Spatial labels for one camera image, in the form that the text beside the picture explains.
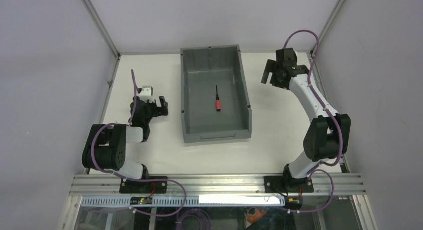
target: screwdriver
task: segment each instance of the screwdriver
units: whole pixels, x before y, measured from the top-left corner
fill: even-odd
[[[217,112],[220,111],[220,100],[219,100],[219,95],[217,94],[217,85],[216,85],[216,111]]]

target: black mounting bracket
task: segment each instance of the black mounting bracket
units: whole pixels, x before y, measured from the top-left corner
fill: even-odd
[[[283,168],[282,175],[264,176],[264,190],[266,193],[312,193],[314,192],[311,179],[295,179],[289,171],[289,164]]]
[[[151,176],[149,179],[168,179],[166,176]],[[120,182],[119,193],[121,194],[150,194],[154,187],[155,194],[165,194],[168,189],[168,181],[153,181],[153,182],[133,182],[123,181]]]
[[[312,193],[314,192],[313,182],[311,179],[305,179],[300,184],[286,186],[283,184],[283,176],[264,176],[264,191],[266,193],[281,194],[281,193]]]

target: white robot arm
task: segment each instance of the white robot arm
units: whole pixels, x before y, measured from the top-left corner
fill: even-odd
[[[326,109],[322,107],[308,84],[308,68],[305,65],[297,65],[297,56],[292,48],[277,50],[276,61],[267,61],[261,83],[267,82],[269,73],[272,73],[270,84],[294,93],[310,120],[310,127],[303,141],[304,151],[295,161],[287,164],[283,171],[281,184],[284,189],[295,189],[307,181],[307,173],[319,162],[326,162],[338,155],[338,132],[334,121],[325,110],[334,115],[341,127],[343,153],[347,150],[351,120],[347,114],[339,114],[320,91],[315,89]]]

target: white wall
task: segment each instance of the white wall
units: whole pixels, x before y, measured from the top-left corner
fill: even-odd
[[[0,0],[0,229],[57,229],[114,58],[80,0]]]
[[[422,229],[423,0],[347,0],[318,67],[382,230]]]
[[[298,29],[323,29],[337,0],[91,0],[120,52],[239,44],[281,48]],[[293,38],[309,50],[313,38]]]

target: metal rail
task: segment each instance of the metal rail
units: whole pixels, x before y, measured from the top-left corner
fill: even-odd
[[[82,196],[69,196],[66,206],[60,220],[60,230],[73,230],[78,218],[79,207],[81,206]]]
[[[233,175],[167,175],[184,185],[189,196],[201,194],[237,194],[246,196],[269,196],[264,191],[264,176],[277,174],[233,174]],[[360,174],[332,173],[334,195],[365,195]],[[325,174],[314,174],[313,193],[304,196],[328,196],[330,181]],[[75,175],[70,196],[128,196],[120,194],[121,179],[109,174]],[[160,196],[182,196],[182,189],[168,182],[168,191]]]
[[[97,11],[94,8],[94,5],[92,4],[91,0],[81,0],[82,3],[85,5],[85,8],[87,9],[88,13],[91,16],[91,19],[93,20],[95,26],[98,29],[98,32],[103,37],[104,41],[106,42],[107,46],[109,47],[110,51],[112,51],[113,55],[118,58],[120,56],[119,51],[117,50],[115,44],[112,41],[112,38],[110,37],[109,33],[106,30],[106,27],[104,27],[103,22],[100,19],[100,16],[98,15]]]
[[[353,196],[354,210],[357,214],[357,220],[362,230],[378,230],[375,216],[373,215],[372,208],[370,207],[367,195]]]
[[[329,18],[327,19],[323,30],[320,32],[319,34],[319,39],[320,39],[320,43],[322,43],[322,41],[325,39],[327,33],[330,31],[330,29],[332,28],[336,17],[338,16],[339,12],[341,11],[342,7],[344,6],[346,0],[338,0],[336,1],[335,6],[332,9],[332,12],[329,15]],[[314,45],[313,49],[311,50],[312,56],[314,56],[314,54],[316,53],[316,45]]]

